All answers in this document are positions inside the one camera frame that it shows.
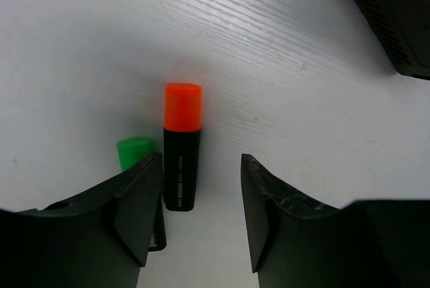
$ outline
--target black object corner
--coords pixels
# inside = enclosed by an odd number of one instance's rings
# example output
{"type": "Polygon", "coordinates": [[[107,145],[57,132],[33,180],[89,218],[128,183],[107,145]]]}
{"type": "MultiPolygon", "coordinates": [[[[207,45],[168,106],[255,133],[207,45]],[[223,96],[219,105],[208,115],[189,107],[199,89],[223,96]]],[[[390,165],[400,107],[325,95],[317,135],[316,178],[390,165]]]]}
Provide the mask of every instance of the black object corner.
{"type": "Polygon", "coordinates": [[[163,182],[160,154],[42,211],[0,210],[8,287],[135,288],[163,182]]]}
{"type": "Polygon", "coordinates": [[[396,70],[430,79],[430,0],[355,0],[396,70]]]}
{"type": "Polygon", "coordinates": [[[430,287],[430,201],[321,203],[242,156],[260,288],[430,287]]]}

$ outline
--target green highlighter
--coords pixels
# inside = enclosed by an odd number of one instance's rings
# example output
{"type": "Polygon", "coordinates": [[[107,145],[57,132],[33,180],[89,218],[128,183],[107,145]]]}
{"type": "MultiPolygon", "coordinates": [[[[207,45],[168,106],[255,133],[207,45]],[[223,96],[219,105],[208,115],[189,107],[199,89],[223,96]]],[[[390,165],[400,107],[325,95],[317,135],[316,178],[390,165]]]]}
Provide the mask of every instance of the green highlighter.
{"type": "MultiPolygon", "coordinates": [[[[123,171],[134,166],[154,151],[150,138],[128,138],[116,143],[120,165],[123,171]]],[[[149,251],[160,251],[166,247],[166,231],[164,226],[163,206],[161,197],[155,212],[153,234],[150,237],[149,251]]]]}

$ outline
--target highlighter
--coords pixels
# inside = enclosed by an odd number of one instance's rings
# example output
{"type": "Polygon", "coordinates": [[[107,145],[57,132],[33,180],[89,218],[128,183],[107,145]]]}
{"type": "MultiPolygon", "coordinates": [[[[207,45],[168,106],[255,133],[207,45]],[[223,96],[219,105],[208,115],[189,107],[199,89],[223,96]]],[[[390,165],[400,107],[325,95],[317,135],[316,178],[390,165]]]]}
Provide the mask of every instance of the highlighter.
{"type": "Polygon", "coordinates": [[[203,88],[169,83],[165,93],[164,199],[170,211],[190,211],[196,197],[203,88]]]}
{"type": "MultiPolygon", "coordinates": [[[[123,171],[134,166],[154,151],[154,145],[150,138],[124,139],[116,143],[116,148],[123,171]]],[[[157,204],[153,233],[150,238],[149,251],[160,251],[166,247],[166,231],[161,197],[157,204]]]]}

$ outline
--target white wood grain surface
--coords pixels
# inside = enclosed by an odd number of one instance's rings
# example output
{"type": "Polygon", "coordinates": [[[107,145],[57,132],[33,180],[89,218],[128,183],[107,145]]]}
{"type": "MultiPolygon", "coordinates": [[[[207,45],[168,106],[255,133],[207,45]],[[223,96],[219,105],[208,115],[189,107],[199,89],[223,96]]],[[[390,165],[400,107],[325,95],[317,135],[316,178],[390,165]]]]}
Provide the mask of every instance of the white wood grain surface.
{"type": "Polygon", "coordinates": [[[0,206],[118,173],[122,138],[161,146],[167,81],[206,90],[198,196],[139,287],[257,287],[243,152],[337,207],[430,196],[430,82],[394,72],[352,0],[0,0],[0,206]]]}

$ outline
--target orange highlighter cap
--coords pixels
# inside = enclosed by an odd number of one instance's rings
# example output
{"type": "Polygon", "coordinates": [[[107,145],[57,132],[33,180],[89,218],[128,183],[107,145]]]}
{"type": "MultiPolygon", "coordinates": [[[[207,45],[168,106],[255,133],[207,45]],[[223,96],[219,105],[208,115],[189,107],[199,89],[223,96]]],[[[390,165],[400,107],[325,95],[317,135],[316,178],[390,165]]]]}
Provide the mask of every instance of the orange highlighter cap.
{"type": "Polygon", "coordinates": [[[166,86],[164,128],[170,132],[196,132],[202,129],[203,87],[191,83],[166,86]]]}

